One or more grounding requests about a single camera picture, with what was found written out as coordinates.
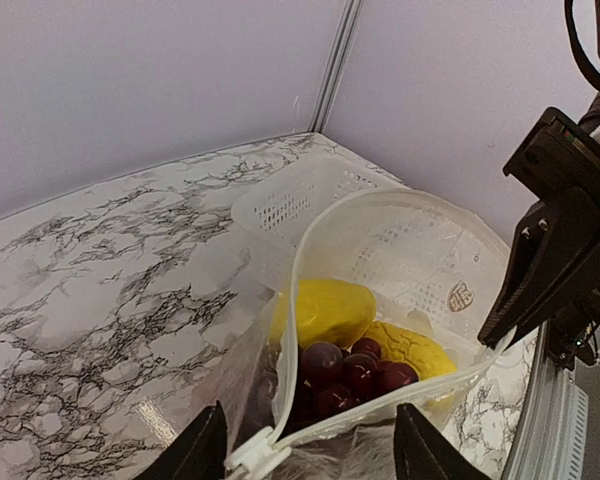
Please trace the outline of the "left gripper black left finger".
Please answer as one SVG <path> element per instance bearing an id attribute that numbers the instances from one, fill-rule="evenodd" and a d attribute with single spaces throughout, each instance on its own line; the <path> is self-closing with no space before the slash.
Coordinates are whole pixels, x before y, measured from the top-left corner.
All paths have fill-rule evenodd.
<path id="1" fill-rule="evenodd" d="M 228 429 L 220 402 L 205 407 L 136 480 L 212 480 L 226 475 Z"/>

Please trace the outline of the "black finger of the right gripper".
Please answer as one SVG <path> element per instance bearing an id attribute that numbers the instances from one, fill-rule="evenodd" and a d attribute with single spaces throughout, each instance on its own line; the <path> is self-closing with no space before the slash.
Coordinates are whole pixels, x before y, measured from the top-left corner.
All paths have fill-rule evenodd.
<path id="1" fill-rule="evenodd" d="M 532 206 L 518 223 L 501 291 L 478 340 L 493 348 L 555 320 L 571 344 L 600 322 L 600 208 L 580 187 Z"/>

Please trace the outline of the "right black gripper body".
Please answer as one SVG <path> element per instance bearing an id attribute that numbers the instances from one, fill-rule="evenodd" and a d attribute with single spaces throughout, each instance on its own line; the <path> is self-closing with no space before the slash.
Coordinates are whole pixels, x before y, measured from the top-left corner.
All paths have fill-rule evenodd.
<path id="1" fill-rule="evenodd" d="M 542 114 L 504 172 L 536 195 L 536 203 L 580 187 L 600 208 L 600 145 L 556 108 Z"/>

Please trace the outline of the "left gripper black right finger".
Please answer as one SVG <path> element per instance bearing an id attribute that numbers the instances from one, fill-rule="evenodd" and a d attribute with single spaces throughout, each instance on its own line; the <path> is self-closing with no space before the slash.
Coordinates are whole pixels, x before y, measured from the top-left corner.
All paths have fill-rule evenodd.
<path id="1" fill-rule="evenodd" d="M 489 480 L 411 403 L 397 407 L 393 455 L 397 480 Z"/>

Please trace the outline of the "yellow corn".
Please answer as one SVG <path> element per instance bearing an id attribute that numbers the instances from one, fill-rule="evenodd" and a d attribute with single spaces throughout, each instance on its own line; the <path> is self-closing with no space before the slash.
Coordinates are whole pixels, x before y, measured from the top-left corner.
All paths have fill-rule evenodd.
<path id="1" fill-rule="evenodd" d="M 432 339 L 386 322 L 373 322 L 359 343 L 378 358 L 368 400 L 457 371 L 453 360 Z"/>
<path id="2" fill-rule="evenodd" d="M 330 342 L 341 349 L 363 337 L 376 315 L 376 298 L 365 286 L 321 278 L 299 281 L 295 320 L 298 345 Z"/>

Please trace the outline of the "purple grape bunch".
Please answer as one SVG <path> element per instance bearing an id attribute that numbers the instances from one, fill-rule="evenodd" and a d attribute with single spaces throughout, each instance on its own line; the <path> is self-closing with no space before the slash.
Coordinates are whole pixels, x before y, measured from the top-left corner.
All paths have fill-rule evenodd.
<path id="1" fill-rule="evenodd" d="M 377 340 L 343 349 L 326 341 L 298 349 L 297 384 L 284 435 L 358 407 L 420 380 L 415 368 L 391 360 Z"/>

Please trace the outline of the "white plastic basket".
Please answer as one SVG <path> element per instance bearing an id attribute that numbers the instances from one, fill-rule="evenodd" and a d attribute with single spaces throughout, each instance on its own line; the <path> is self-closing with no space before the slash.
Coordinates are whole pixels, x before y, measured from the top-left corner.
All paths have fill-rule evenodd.
<path id="1" fill-rule="evenodd" d="M 454 323 L 485 320 L 508 248 L 474 213 L 352 161 L 300 160 L 232 206 L 251 265 L 281 290 L 299 277 L 338 278 Z"/>

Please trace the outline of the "clear dotted zip bag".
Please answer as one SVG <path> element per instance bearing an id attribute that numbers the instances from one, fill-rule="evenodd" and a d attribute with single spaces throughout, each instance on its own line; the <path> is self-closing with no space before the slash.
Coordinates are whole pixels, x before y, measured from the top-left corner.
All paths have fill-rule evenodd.
<path id="1" fill-rule="evenodd" d="M 394 478 L 404 405 L 441 429 L 505 349 L 478 334 L 508 256 L 478 216 L 427 193 L 328 207 L 200 400 L 226 420 L 211 476 Z"/>

